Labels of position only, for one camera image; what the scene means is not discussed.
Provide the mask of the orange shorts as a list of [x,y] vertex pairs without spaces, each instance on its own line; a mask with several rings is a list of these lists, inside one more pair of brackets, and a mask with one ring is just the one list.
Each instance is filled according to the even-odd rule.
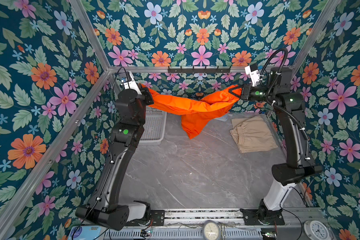
[[199,101],[161,95],[154,90],[149,90],[154,104],[152,108],[181,116],[183,130],[189,139],[198,136],[209,121],[220,118],[227,114],[239,98],[230,94],[229,90],[236,86],[230,86],[225,90],[209,94]]

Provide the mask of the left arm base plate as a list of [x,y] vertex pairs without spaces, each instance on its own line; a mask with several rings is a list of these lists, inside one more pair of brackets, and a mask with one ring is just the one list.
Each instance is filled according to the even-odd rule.
[[142,219],[127,222],[128,227],[151,227],[164,226],[166,211],[151,210],[149,215],[145,215]]

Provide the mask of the beige drawstring shorts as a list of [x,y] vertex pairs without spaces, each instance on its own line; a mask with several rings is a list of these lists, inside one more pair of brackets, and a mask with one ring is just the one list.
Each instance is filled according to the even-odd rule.
[[240,153],[267,152],[278,148],[267,123],[259,115],[232,119],[230,134]]

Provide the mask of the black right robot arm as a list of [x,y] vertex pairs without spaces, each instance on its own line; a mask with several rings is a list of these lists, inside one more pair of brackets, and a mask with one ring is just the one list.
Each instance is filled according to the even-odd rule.
[[291,89],[292,70],[288,67],[272,68],[269,83],[264,87],[242,85],[242,100],[267,102],[276,113],[286,141],[287,160],[272,166],[273,183],[259,208],[252,214],[243,212],[247,225],[283,225],[283,204],[289,193],[306,177],[323,171],[315,163],[305,129],[305,102],[303,96]]

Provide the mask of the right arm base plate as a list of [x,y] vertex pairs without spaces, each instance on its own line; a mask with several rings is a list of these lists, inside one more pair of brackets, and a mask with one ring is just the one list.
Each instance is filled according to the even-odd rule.
[[269,211],[267,209],[240,209],[246,226],[285,225],[282,210]]

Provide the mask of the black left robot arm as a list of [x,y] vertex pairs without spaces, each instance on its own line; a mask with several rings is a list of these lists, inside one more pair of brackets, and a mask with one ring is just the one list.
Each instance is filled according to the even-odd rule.
[[121,119],[112,129],[104,169],[89,201],[76,210],[76,216],[84,221],[117,231],[122,230],[127,222],[149,220],[150,204],[119,203],[126,170],[144,133],[146,107],[154,103],[147,87],[138,85],[138,88],[119,93],[116,108]]

